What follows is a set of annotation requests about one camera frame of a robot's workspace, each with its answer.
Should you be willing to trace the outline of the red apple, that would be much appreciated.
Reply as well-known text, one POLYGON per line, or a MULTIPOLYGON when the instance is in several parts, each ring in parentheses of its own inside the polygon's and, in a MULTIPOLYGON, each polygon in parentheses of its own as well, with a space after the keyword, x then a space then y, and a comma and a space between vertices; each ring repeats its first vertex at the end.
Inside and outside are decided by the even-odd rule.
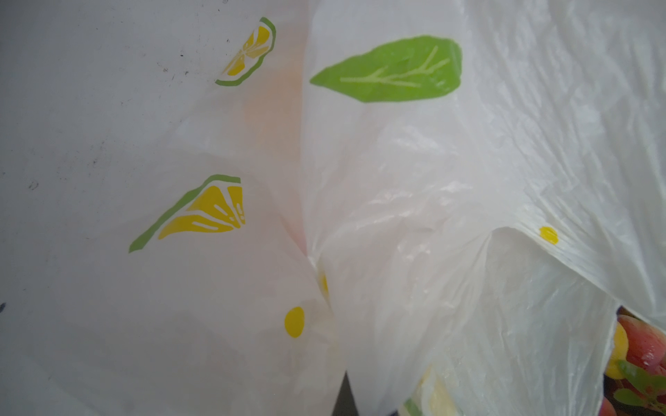
POLYGON ((649 374, 665 375, 665 334, 629 315, 619 315, 617 320, 628 337, 627 361, 649 374))

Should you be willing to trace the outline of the white plastic bag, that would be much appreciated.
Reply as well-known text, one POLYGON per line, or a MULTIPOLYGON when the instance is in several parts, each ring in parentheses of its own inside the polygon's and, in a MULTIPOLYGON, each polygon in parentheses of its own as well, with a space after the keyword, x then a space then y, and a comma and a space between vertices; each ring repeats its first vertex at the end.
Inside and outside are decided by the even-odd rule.
POLYGON ((665 4, 273 3, 50 289, 97 414, 596 414, 665 327, 665 4))

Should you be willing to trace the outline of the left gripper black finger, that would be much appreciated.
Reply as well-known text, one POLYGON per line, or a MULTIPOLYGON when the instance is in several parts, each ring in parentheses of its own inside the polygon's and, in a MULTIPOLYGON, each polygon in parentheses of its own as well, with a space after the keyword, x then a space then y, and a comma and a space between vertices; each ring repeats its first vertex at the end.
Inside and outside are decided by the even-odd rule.
POLYGON ((350 387, 348 374, 344 375, 338 397, 334 405, 332 416, 359 416, 357 405, 350 387))

